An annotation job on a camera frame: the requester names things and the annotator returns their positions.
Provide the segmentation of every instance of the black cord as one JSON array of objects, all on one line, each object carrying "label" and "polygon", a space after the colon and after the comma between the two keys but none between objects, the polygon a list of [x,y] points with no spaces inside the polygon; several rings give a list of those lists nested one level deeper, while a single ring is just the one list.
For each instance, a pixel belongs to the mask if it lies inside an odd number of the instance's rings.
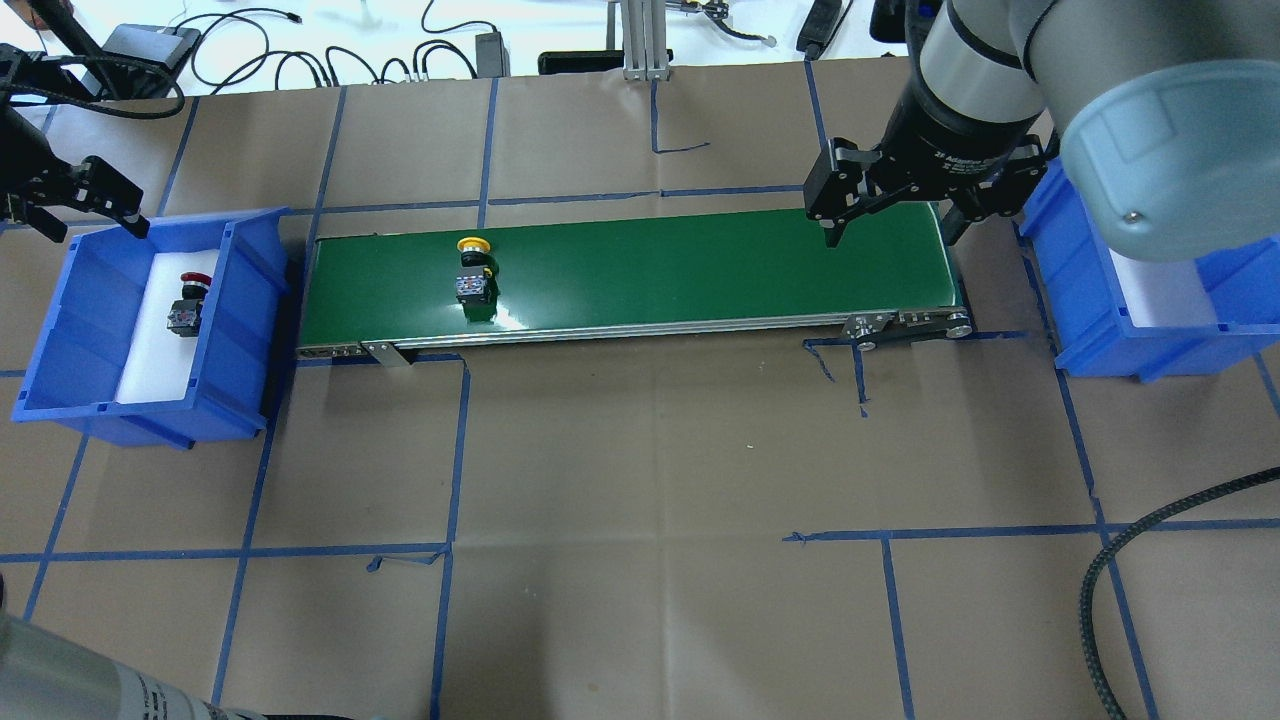
[{"label": "black cord", "polygon": [[[212,23],[209,24],[209,27],[205,28],[205,32],[201,33],[200,40],[196,41],[196,46],[191,49],[191,60],[189,60],[191,74],[195,76],[196,79],[198,79],[200,82],[202,82],[202,83],[205,83],[207,86],[211,86],[211,87],[215,87],[215,88],[220,90],[221,87],[229,87],[232,85],[239,85],[239,83],[247,81],[248,78],[253,77],[255,73],[257,73],[259,70],[261,70],[264,65],[266,65],[266,58],[270,58],[270,55],[268,55],[268,54],[271,53],[271,37],[270,37],[270,35],[268,35],[266,28],[264,28],[261,23],[259,23],[257,20],[253,20],[253,19],[243,17],[246,13],[270,13],[270,14],[279,15],[279,17],[282,17],[282,18],[292,22],[292,23],[301,23],[302,22],[302,15],[300,15],[297,13],[289,13],[287,10],[278,10],[275,8],[241,8],[238,10],[232,10],[229,13],[201,13],[198,15],[192,15],[189,18],[186,18],[180,23],[173,26],[173,35],[177,35],[178,31],[183,26],[187,26],[188,23],[192,23],[192,22],[196,22],[196,20],[202,20],[202,19],[206,19],[206,18],[216,18]],[[250,70],[248,73],[246,73],[244,77],[241,77],[241,78],[237,78],[237,79],[232,79],[232,78],[234,78],[234,76],[237,73],[239,73],[239,72],[243,70],[243,68],[237,68],[236,72],[233,72],[232,74],[227,76],[228,79],[224,79],[223,82],[214,82],[214,81],[210,81],[209,78],[206,78],[205,76],[200,74],[200,70],[196,67],[196,56],[200,54],[200,50],[205,46],[205,42],[209,40],[210,33],[212,33],[214,29],[218,26],[220,26],[220,24],[223,24],[223,23],[225,23],[228,20],[238,20],[238,22],[242,22],[242,23],[248,23],[248,24],[253,26],[255,28],[257,28],[257,31],[262,35],[262,54],[259,55],[259,56],[256,56],[253,59],[253,61],[256,61],[257,65],[253,67],[252,70]]]},{"label": "black cord", "polygon": [[435,53],[436,50],[444,50],[445,53],[452,53],[452,54],[457,55],[458,58],[461,58],[462,61],[466,63],[466,65],[467,65],[467,72],[471,73],[471,79],[476,79],[477,77],[480,77],[476,73],[476,67],[471,64],[471,60],[467,59],[466,54],[462,53],[462,50],[458,50],[457,45],[453,45],[452,42],[444,42],[444,41],[436,40],[435,45],[431,45],[430,47],[426,49],[425,53],[422,53],[422,77],[424,78],[429,77],[428,72],[426,72],[426,59],[430,58],[431,53]]},{"label": "black cord", "polygon": [[65,55],[61,58],[51,58],[47,63],[52,65],[120,65],[124,68],[134,68],[140,70],[146,70],[148,74],[159,77],[165,82],[168,90],[174,91],[174,99],[177,102],[173,108],[168,110],[159,110],[155,113],[138,113],[134,110],[120,110],[119,108],[108,108],[104,105],[95,105],[70,95],[64,95],[61,92],[55,92],[51,90],[44,90],[31,85],[0,82],[0,92],[19,92],[26,95],[38,95],[41,97],[47,97],[50,100],[58,100],[59,102],[65,102],[67,105],[74,105],[76,108],[83,108],[92,113],[99,113],[102,115],[110,115],[113,118],[127,118],[131,120],[159,120],[164,118],[172,118],[182,111],[187,106],[187,96],[182,92],[182,87],[178,86],[178,81],[173,78],[169,73],[160,69],[152,63],[145,63],[142,60],[134,60],[132,58],[122,58],[118,55],[109,55],[101,58],[90,58],[87,55]]},{"label": "black cord", "polygon": [[328,77],[325,77],[324,82],[321,82],[321,79],[320,79],[320,73],[324,72],[324,68],[321,67],[319,70],[316,70],[316,67],[312,65],[310,60],[307,60],[307,55],[310,55],[310,53],[301,53],[301,51],[297,51],[297,50],[289,50],[289,51],[287,51],[284,54],[283,58],[280,58],[280,63],[278,65],[275,65],[275,88],[276,90],[280,90],[280,72],[284,70],[284,63],[288,63],[289,60],[293,60],[294,58],[297,58],[298,60],[302,60],[302,64],[306,65],[308,70],[311,70],[311,79],[312,79],[312,82],[315,82],[316,87],[324,87],[325,85],[329,85]]},{"label": "black cord", "polygon": [[[233,85],[236,85],[238,82],[243,82],[244,78],[237,78],[236,76],[238,76],[239,73],[247,70],[250,68],[250,65],[253,65],[255,63],[265,64],[268,58],[275,58],[275,56],[280,56],[280,55],[298,55],[298,56],[301,56],[302,60],[305,63],[307,63],[307,67],[312,68],[312,70],[315,70],[316,68],[319,68],[319,72],[315,73],[320,78],[320,79],[317,79],[316,87],[323,87],[325,85],[330,85],[332,86],[332,83],[329,82],[329,76],[324,72],[324,64],[320,61],[319,58],[316,58],[311,53],[305,53],[305,51],[300,51],[300,50],[268,50],[266,53],[262,53],[261,55],[256,55],[253,58],[250,58],[243,65],[241,65],[241,67],[236,68],[234,70],[232,70],[230,74],[227,76],[227,79],[224,79],[223,82],[214,83],[214,91],[210,92],[210,95],[218,95],[224,88],[230,87],[230,86],[233,86]],[[287,60],[287,59],[288,58],[282,58],[280,63],[284,63],[284,60]],[[279,69],[280,69],[279,65],[276,65],[276,70],[279,70]],[[252,70],[250,70],[248,74],[253,74],[256,72],[257,72],[257,68],[253,68]]]},{"label": "black cord", "polygon": [[447,32],[453,32],[456,29],[462,29],[462,28],[468,27],[468,26],[485,26],[485,27],[489,28],[489,32],[498,32],[498,26],[490,23],[489,20],[466,20],[466,22],[458,23],[456,26],[449,26],[449,27],[440,28],[440,29],[431,29],[431,28],[426,27],[426,14],[429,12],[431,12],[431,5],[435,5],[435,0],[428,0],[426,9],[422,10],[422,22],[419,23],[419,24],[422,26],[422,32],[425,32],[425,33],[429,33],[429,35],[444,35]]},{"label": "black cord", "polygon": [[[422,53],[422,59],[419,60],[417,54],[421,53],[424,47],[426,47],[426,53]],[[442,40],[439,37],[433,37],[426,42],[420,42],[419,46],[413,49],[413,72],[420,73],[422,77],[426,77],[426,58],[435,50],[445,50],[447,53],[457,55],[458,58],[462,59],[463,63],[466,63],[467,72],[471,73],[471,78],[475,79],[476,77],[479,77],[475,65],[472,65],[471,60],[467,59],[466,53],[458,50],[457,45],[449,42],[448,40]]]},{"label": "black cord", "polygon": [[390,67],[392,67],[393,64],[397,64],[397,63],[399,64],[401,69],[403,69],[403,70],[404,70],[404,77],[406,77],[406,78],[407,78],[407,77],[411,77],[411,76],[412,76],[412,73],[411,73],[411,72],[410,72],[410,69],[408,69],[408,64],[407,64],[407,63],[404,63],[404,60],[401,60],[399,58],[392,58],[390,60],[387,60],[387,63],[384,63],[384,64],[383,64],[383,73],[381,73],[381,74],[379,76],[379,79],[380,79],[380,81],[383,81],[383,82],[394,82],[394,81],[389,81],[389,79],[387,79],[387,70],[388,70],[388,69],[389,69],[389,68],[390,68]]},{"label": "black cord", "polygon": [[329,77],[333,78],[333,83],[334,85],[342,85],[340,82],[338,82],[338,70],[333,67],[333,59],[330,58],[330,54],[334,50],[337,50],[339,53],[346,53],[347,55],[351,55],[352,58],[360,60],[360,64],[365,65],[365,69],[369,70],[369,74],[374,76],[374,82],[379,81],[378,72],[374,70],[374,67],[370,65],[367,60],[365,60],[360,55],[356,55],[351,50],[347,50],[346,47],[339,47],[337,45],[330,45],[329,47],[324,49],[324,61],[329,67]]},{"label": "black cord", "polygon": [[1102,552],[1093,559],[1093,562],[1089,564],[1088,571],[1084,573],[1084,583],[1080,585],[1080,642],[1084,646],[1084,665],[1089,669],[1089,678],[1093,680],[1093,689],[1097,691],[1098,698],[1102,701],[1102,706],[1106,708],[1107,716],[1111,717],[1111,720],[1125,720],[1126,715],[1124,714],[1124,710],[1120,708],[1120,701],[1116,700],[1115,693],[1111,691],[1111,684],[1107,683],[1106,673],[1102,671],[1102,660],[1098,657],[1098,641],[1093,634],[1093,591],[1097,588],[1098,577],[1102,575],[1102,570],[1110,565],[1112,560],[1115,560],[1120,548],[1133,542],[1135,537],[1172,518],[1174,515],[1185,512],[1192,507],[1204,505],[1206,502],[1220,497],[1240,492],[1242,489],[1248,489],[1277,479],[1280,479],[1280,468],[1271,468],[1270,470],[1262,470],[1261,473],[1253,473],[1252,475],[1236,478],[1220,486],[1213,486],[1208,489],[1197,492],[1196,495],[1189,495],[1179,501],[1170,502],[1169,505],[1146,515],[1137,523],[1125,528],[1125,530],[1108,542],[1107,546],[1102,548]]}]

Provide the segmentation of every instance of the metal bracket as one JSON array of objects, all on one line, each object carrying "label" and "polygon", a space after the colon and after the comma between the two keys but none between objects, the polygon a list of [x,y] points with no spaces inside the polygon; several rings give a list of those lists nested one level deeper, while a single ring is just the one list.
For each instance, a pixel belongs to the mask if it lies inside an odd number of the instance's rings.
[{"label": "metal bracket", "polygon": [[365,342],[365,350],[384,368],[408,368],[408,357],[390,342]]},{"label": "metal bracket", "polygon": [[622,0],[622,74],[627,79],[667,79],[664,0]]},{"label": "metal bracket", "polygon": [[884,310],[859,313],[845,320],[844,334],[858,350],[867,352],[888,342],[920,340],[959,340],[973,332],[966,307],[932,307],[928,310]]}]

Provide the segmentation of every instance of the white foam insert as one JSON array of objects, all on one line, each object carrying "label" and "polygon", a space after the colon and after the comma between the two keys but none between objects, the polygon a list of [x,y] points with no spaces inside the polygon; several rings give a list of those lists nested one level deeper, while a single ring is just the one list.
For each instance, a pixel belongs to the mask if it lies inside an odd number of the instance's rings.
[{"label": "white foam insert", "polygon": [[1143,263],[1111,251],[1129,319],[1139,328],[1189,328],[1217,323],[1194,260]]},{"label": "white foam insert", "polygon": [[116,402],[160,402],[187,396],[187,380],[196,359],[198,337],[178,337],[169,331],[169,309],[182,297],[182,274],[214,277],[218,250],[157,252],[133,325],[129,357],[115,388]]}]

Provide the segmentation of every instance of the metal stand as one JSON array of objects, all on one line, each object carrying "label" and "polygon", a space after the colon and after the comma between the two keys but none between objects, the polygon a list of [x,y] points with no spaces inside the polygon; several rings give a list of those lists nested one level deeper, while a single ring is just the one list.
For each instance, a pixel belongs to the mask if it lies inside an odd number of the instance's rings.
[{"label": "metal stand", "polygon": [[622,72],[627,79],[667,79],[664,0],[622,0]]}]

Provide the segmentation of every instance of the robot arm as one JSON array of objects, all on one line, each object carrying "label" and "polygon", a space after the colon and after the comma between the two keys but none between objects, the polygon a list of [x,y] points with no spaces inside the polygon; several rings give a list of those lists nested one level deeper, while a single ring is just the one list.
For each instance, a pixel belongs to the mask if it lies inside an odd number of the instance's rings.
[{"label": "robot arm", "polygon": [[899,4],[913,74],[884,138],[833,138],[804,186],[828,245],[902,200],[951,200],[948,241],[1018,213],[1056,152],[1027,135],[1046,104],[1064,168],[1119,252],[1187,259],[1280,231],[1280,204],[1260,196],[1280,188],[1280,4]]},{"label": "robot arm", "polygon": [[[42,63],[42,54],[22,53],[0,45],[0,83],[4,86],[51,83],[77,100],[79,87],[60,67]],[[65,205],[110,218],[136,237],[146,237],[151,224],[138,210],[142,190],[106,160],[91,155],[72,165],[58,158],[38,128],[9,106],[12,91],[0,91],[0,220],[26,223],[54,242],[67,237],[67,225],[49,210]]]}]

